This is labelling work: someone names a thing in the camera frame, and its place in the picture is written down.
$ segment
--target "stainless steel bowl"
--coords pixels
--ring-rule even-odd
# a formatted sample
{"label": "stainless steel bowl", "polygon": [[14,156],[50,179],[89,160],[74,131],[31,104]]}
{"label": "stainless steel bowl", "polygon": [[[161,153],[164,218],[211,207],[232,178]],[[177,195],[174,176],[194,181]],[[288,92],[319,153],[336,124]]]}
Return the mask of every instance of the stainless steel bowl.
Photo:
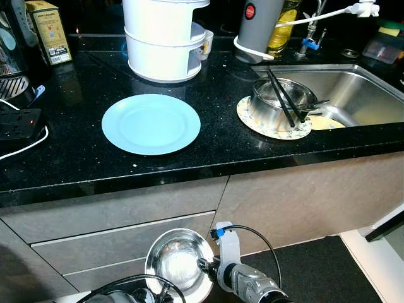
{"label": "stainless steel bowl", "polygon": [[[158,275],[174,283],[184,294],[186,302],[199,303],[206,299],[212,288],[207,274],[198,267],[198,259],[213,261],[213,251],[206,240],[189,229],[172,229],[162,234],[151,246],[145,264],[145,273]],[[156,279],[146,279],[156,294],[162,285]],[[174,302],[180,302],[175,292],[169,292]]]}
{"label": "stainless steel bowl", "polygon": [[[295,105],[313,105],[318,103],[315,94],[306,86],[289,79],[278,78],[278,80]],[[271,81],[268,78],[258,79],[254,82],[247,111],[250,117],[264,128],[273,129],[275,131],[291,131],[298,129],[301,122],[289,107],[288,103],[285,103],[295,122],[294,128],[290,127]],[[309,110],[300,110],[303,117],[306,117],[308,112]]]}

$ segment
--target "light blue plate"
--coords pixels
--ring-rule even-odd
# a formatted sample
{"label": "light blue plate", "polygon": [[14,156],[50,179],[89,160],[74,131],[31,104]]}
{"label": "light blue plate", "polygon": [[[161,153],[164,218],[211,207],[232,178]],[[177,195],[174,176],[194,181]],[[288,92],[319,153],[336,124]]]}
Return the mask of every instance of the light blue plate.
{"label": "light blue plate", "polygon": [[117,147],[138,155],[163,155],[190,144],[201,129],[196,111],[166,95],[137,95],[111,106],[102,131]]}

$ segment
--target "chopsticks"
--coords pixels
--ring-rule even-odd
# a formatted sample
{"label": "chopsticks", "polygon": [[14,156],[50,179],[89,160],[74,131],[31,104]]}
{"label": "chopsticks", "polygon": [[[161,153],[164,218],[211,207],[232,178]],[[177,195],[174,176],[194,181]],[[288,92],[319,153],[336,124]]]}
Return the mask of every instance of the chopsticks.
{"label": "chopsticks", "polygon": [[268,72],[267,73],[268,73],[268,76],[270,77],[273,90],[275,91],[275,94],[278,97],[280,105],[282,106],[283,112],[285,113],[286,118],[289,121],[290,127],[294,128],[295,127],[295,122],[293,121],[289,110],[286,108],[285,102],[283,101],[283,99],[282,99],[282,97],[281,97],[281,95],[279,93],[279,90],[283,93],[283,96],[286,98],[287,102],[289,103],[289,106],[292,108],[293,112],[295,113],[295,115],[297,116],[299,121],[301,123],[304,123],[305,119],[303,118],[302,114],[297,109],[296,105],[294,104],[293,100],[289,97],[289,95],[287,94],[285,89],[282,87],[282,85],[280,84],[280,82],[278,81],[278,79],[276,78],[276,76],[274,75],[274,73],[272,72],[270,67],[268,67]]}

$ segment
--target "white cable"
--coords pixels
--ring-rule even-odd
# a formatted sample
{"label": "white cable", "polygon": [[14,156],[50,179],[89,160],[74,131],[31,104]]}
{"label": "white cable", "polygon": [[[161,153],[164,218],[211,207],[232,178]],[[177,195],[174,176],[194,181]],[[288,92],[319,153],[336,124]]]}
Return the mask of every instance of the white cable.
{"label": "white cable", "polygon": [[308,22],[311,22],[311,21],[321,20],[321,19],[332,17],[332,16],[336,16],[336,15],[340,15],[340,14],[344,14],[344,13],[349,13],[351,7],[352,6],[348,6],[347,8],[339,9],[338,11],[332,11],[330,13],[315,16],[315,17],[312,17],[312,18],[301,19],[301,20],[285,22],[285,23],[278,23],[278,24],[275,25],[275,27],[287,27],[289,25],[308,23]]}
{"label": "white cable", "polygon": [[258,52],[258,51],[253,50],[253,49],[248,49],[247,47],[244,47],[244,46],[240,45],[240,44],[237,42],[237,39],[238,39],[238,38],[239,38],[239,36],[235,36],[235,38],[234,38],[234,40],[233,40],[234,46],[236,46],[238,49],[240,49],[240,50],[242,50],[242,51],[244,51],[244,52],[248,52],[249,54],[252,54],[252,55],[256,55],[256,56],[259,56],[259,57],[263,57],[263,58],[266,59],[266,60],[274,60],[274,57],[271,56],[271,55],[265,54],[264,52]]}
{"label": "white cable", "polygon": [[[11,103],[9,103],[9,102],[7,102],[7,101],[4,101],[4,100],[0,99],[0,102],[6,104],[6,105],[8,105],[8,106],[10,106],[10,107],[13,108],[13,109],[19,110],[19,108],[15,107],[13,104],[11,104]],[[32,143],[31,145],[28,145],[28,146],[22,148],[21,150],[17,150],[17,151],[14,151],[13,153],[8,153],[8,154],[6,154],[6,155],[0,156],[0,160],[3,160],[3,159],[8,158],[8,157],[10,157],[10,156],[16,155],[17,153],[22,153],[23,151],[28,150],[28,149],[30,149],[31,147],[34,147],[35,145],[37,145],[37,144],[43,142],[43,140],[45,140],[46,138],[48,138],[48,135],[49,135],[49,130],[48,130],[48,127],[45,125],[45,136],[42,137],[42,139],[40,139],[40,140],[38,140],[38,141]]]}
{"label": "white cable", "polygon": [[2,102],[2,103],[4,103],[4,104],[6,104],[6,105],[12,107],[13,109],[19,110],[18,107],[15,107],[13,104],[8,103],[7,101],[4,101],[3,99],[0,99],[0,102]]}

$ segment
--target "sink basin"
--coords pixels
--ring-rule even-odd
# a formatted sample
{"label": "sink basin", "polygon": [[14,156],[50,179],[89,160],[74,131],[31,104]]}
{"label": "sink basin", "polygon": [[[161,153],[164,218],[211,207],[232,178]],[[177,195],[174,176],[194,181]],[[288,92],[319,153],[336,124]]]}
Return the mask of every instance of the sink basin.
{"label": "sink basin", "polygon": [[[267,77],[267,66],[254,66]],[[310,88],[318,100],[330,100],[310,114],[335,120],[345,127],[404,122],[404,93],[353,64],[272,66],[280,78]]]}

